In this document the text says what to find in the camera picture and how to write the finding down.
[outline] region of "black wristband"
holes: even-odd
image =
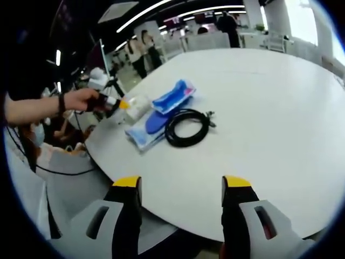
[[[65,107],[65,94],[59,95],[59,115],[62,115],[66,111]]]

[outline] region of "white table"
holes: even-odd
[[[216,112],[217,128],[194,147],[163,140],[143,155],[123,126],[104,120],[86,142],[101,169],[114,181],[141,175],[145,208],[213,240],[224,240],[223,175],[249,180],[301,237],[324,228],[345,187],[345,91],[333,74],[271,51],[198,51],[167,62],[129,95],[157,98],[181,78],[197,88],[193,108]]]

